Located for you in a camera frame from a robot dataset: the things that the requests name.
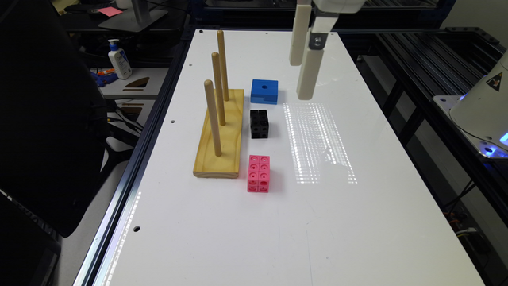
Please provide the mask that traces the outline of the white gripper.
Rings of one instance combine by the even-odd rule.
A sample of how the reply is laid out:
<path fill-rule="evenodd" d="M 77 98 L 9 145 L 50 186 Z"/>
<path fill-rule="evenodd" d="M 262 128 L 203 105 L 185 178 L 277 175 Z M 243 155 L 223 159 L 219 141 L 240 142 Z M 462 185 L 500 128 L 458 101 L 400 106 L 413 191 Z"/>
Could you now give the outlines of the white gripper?
<path fill-rule="evenodd" d="M 327 37 L 338 20 L 338 14 L 355 14 L 366 0 L 313 0 L 320 10 L 308 29 L 312 10 L 311 0 L 298 0 L 291 34 L 289 62 L 299 66 L 297 95 L 311 100 L 316 87 Z"/>

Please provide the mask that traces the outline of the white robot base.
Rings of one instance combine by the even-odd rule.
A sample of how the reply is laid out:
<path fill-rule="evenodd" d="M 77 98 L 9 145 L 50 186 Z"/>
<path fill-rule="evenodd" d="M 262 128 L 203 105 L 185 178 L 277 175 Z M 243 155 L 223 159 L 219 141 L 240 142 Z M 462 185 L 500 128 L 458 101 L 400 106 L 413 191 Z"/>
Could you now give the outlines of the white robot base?
<path fill-rule="evenodd" d="M 507 158 L 507 55 L 465 95 L 433 101 L 480 155 Z"/>

